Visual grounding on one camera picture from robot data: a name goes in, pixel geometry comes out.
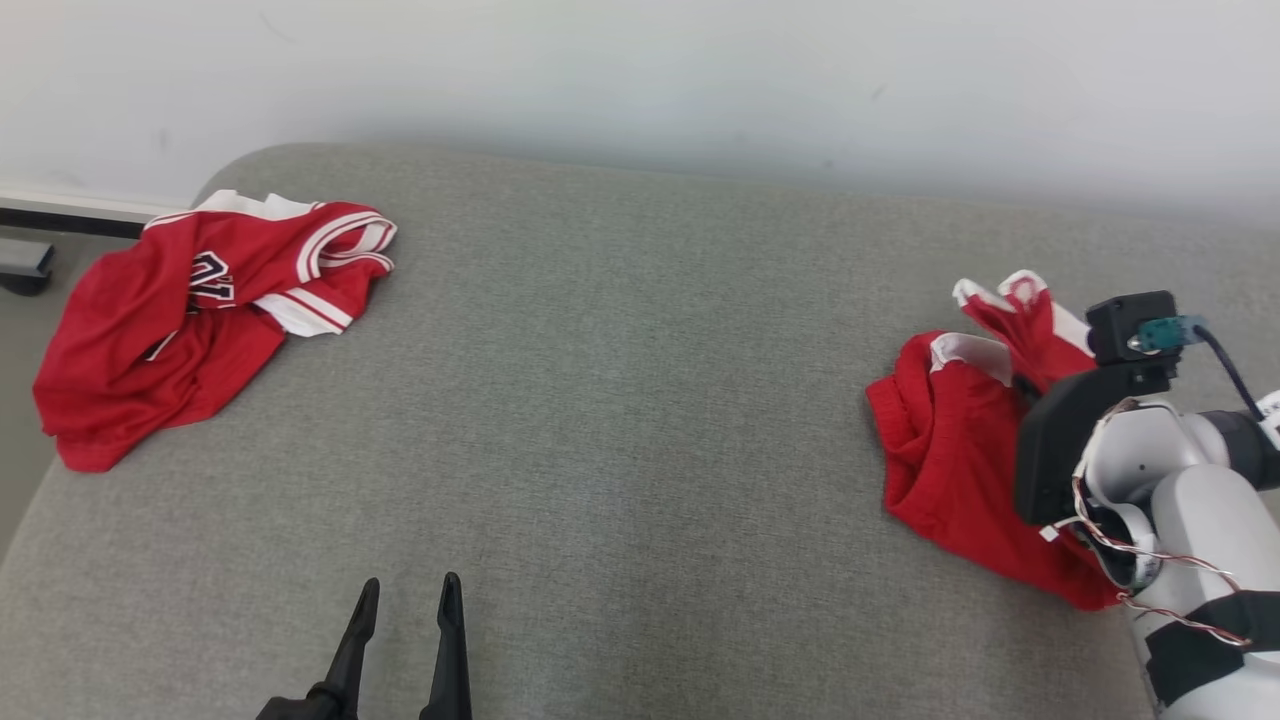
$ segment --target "couch cushion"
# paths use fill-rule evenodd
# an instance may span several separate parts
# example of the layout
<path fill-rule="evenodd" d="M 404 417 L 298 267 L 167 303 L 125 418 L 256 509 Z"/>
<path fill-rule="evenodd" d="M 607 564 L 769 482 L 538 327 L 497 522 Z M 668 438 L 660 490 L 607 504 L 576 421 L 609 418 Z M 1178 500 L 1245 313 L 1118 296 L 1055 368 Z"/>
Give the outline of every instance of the couch cushion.
<path fill-rule="evenodd" d="M 1275 238 L 403 146 L 296 145 L 209 188 L 352 200 L 396 272 L 212 420 L 50 469 L 0 568 L 6 717 L 252 717 L 383 583 L 365 717 L 413 717 L 462 577 L 476 717 L 1149 716 L 1121 618 L 882 509 L 863 388 L 951 299 L 1169 288 L 1280 383 Z M 1206 354 L 1187 409 L 1238 405 Z"/>

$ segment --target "white stripe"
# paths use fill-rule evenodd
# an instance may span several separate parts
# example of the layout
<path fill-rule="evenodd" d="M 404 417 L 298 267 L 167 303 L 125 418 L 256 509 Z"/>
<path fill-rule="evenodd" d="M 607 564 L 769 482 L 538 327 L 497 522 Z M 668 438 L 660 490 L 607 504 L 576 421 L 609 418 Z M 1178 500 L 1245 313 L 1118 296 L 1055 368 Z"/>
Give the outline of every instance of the white stripe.
<path fill-rule="evenodd" d="M 174 213 L 173 215 L 164 215 L 161 218 L 156 218 L 156 219 L 151 220 L 150 223 L 142 225 L 142 229 L 143 231 L 148 231 L 148 229 L 151 229 L 154 227 L 157 227 L 157 225 L 168 225 L 169 223 L 177 223 L 178 220 L 180 220 L 183 218 L 189 218 L 192 215 L 195 215 L 195 213 L 192 213 L 189 210 L 186 211 L 186 213 Z"/>
<path fill-rule="evenodd" d="M 948 363 L 964 363 L 987 373 L 1005 387 L 1014 384 L 1014 360 L 1002 342 L 964 333 L 942 333 L 929 343 L 933 357 L 929 373 L 937 373 Z"/>
<path fill-rule="evenodd" d="M 355 263 L 356 260 L 375 260 L 387 268 L 388 273 L 396 269 L 396 263 L 392 263 L 385 255 L 379 255 L 376 252 L 361 252 L 360 255 L 355 255 L 352 258 L 321 258 L 320 266 L 340 268 L 342 265 Z"/>
<path fill-rule="evenodd" d="M 172 333 L 169 333 L 169 336 L 165 337 L 163 341 L 160 341 L 160 345 L 157 345 L 156 348 L 152 350 L 150 355 L 147 355 L 146 357 L 143 357 L 143 360 L 146 360 L 147 363 L 150 363 L 150 361 L 155 360 L 156 357 L 159 357 L 160 356 L 160 351 L 164 350 L 164 346 L 169 345 L 169 341 L 173 340 L 173 336 L 175 336 L 175 334 L 178 334 L 178 331 L 173 331 Z"/>
<path fill-rule="evenodd" d="M 1057 302 L 1053 304 L 1053 334 L 1093 357 L 1093 351 L 1089 350 L 1089 325 Z"/>
<path fill-rule="evenodd" d="M 337 220 L 330 220 L 325 223 L 320 229 L 314 232 L 311 237 L 302 243 L 302 250 L 298 252 L 297 272 L 300 282 L 308 282 L 320 275 L 320 266 L 315 261 L 315 255 L 319 250 L 323 250 L 325 243 L 330 242 L 334 237 L 340 234 L 340 232 L 349 232 L 360 227 L 346 227 L 348 224 L 356 223 L 357 220 L 369 220 L 378 218 L 378 213 L 355 213 L 351 215 L 343 215 Z"/>
<path fill-rule="evenodd" d="M 349 250 L 323 249 L 320 255 L 328 258 L 348 258 L 351 255 L 362 255 L 365 252 L 378 252 L 390 245 L 392 238 L 396 236 L 396 229 L 394 223 L 387 218 L 379 218 L 378 220 L 365 225 L 365 232 L 361 233 L 360 241 L 356 242 L 356 245 Z"/>
<path fill-rule="evenodd" d="M 285 291 L 284 295 L 292 295 L 293 297 L 297 297 L 298 300 L 306 302 L 311 307 L 315 307 L 323 315 L 325 315 L 326 318 L 338 323 L 342 327 L 347 327 L 355 320 L 355 318 L 344 313 L 342 307 L 338 307 L 333 302 L 329 302 L 328 300 L 320 297 L 319 295 L 311 292 L 310 290 L 296 287 L 293 290 Z"/>
<path fill-rule="evenodd" d="M 342 328 L 325 322 L 310 307 L 301 305 L 297 300 L 279 293 L 269 293 L 253 301 L 262 310 L 266 310 L 275 322 L 280 323 L 284 332 L 298 337 L 315 337 L 317 334 L 342 333 Z"/>
<path fill-rule="evenodd" d="M 956 302 L 959 302 L 961 307 L 968 305 L 972 297 L 978 296 L 983 302 L 991 305 L 992 307 L 1004 310 L 1005 313 L 1016 313 L 1014 306 L 1010 305 L 1007 300 L 1000 297 L 998 295 L 993 295 L 989 290 L 970 281 L 969 278 L 963 278 L 956 282 L 956 286 L 951 290 L 951 296 L 956 299 Z"/>
<path fill-rule="evenodd" d="M 301 218 L 320 205 L 323 204 L 294 202 L 275 193 L 268 195 L 266 201 L 257 201 L 252 197 L 244 197 L 234 190 L 219 190 L 192 210 L 174 213 L 172 215 L 161 215 L 143 225 L 142 229 L 166 225 L 183 218 L 189 218 L 197 213 L 234 213 L 237 215 L 259 218 L 261 220 L 288 220 Z"/>

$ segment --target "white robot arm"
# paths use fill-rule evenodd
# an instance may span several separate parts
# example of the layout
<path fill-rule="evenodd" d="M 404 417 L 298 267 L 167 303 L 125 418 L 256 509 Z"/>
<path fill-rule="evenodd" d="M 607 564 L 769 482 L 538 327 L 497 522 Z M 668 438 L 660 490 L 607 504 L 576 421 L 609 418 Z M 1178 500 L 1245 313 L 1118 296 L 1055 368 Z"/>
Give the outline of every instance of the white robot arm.
<path fill-rule="evenodd" d="M 1280 527 L 1257 495 L 1280 487 L 1280 434 L 1170 293 L 1087 316 L 1098 368 L 1053 386 L 1023 421 L 1019 515 L 1097 553 L 1161 720 L 1280 717 Z M 1147 397 L 1170 388 L 1193 342 L 1217 352 L 1248 413 L 1184 416 Z"/>
<path fill-rule="evenodd" d="M 1221 430 L 1166 402 L 1138 404 L 1098 434 L 1084 482 L 1087 511 L 1115 514 L 1101 523 L 1108 534 L 1152 552 L 1093 544 L 1132 593 L 1134 647 L 1160 717 L 1280 716 L 1280 528 L 1231 469 Z"/>

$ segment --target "floor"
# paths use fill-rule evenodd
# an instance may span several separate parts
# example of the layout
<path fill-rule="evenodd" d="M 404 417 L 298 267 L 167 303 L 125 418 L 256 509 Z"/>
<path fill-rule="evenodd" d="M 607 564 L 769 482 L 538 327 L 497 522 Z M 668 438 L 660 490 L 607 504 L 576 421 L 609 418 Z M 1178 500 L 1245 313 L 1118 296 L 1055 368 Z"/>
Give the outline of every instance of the floor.
<path fill-rule="evenodd" d="M 0 560 L 27 505 L 54 457 L 54 441 L 40 432 L 40 415 L 31 384 L 45 346 L 61 318 L 76 281 L 104 252 L 128 247 L 132 241 L 47 231 L 0 227 L 0 237 L 52 242 L 56 249 L 52 279 L 37 297 L 19 297 L 0 290 Z"/>

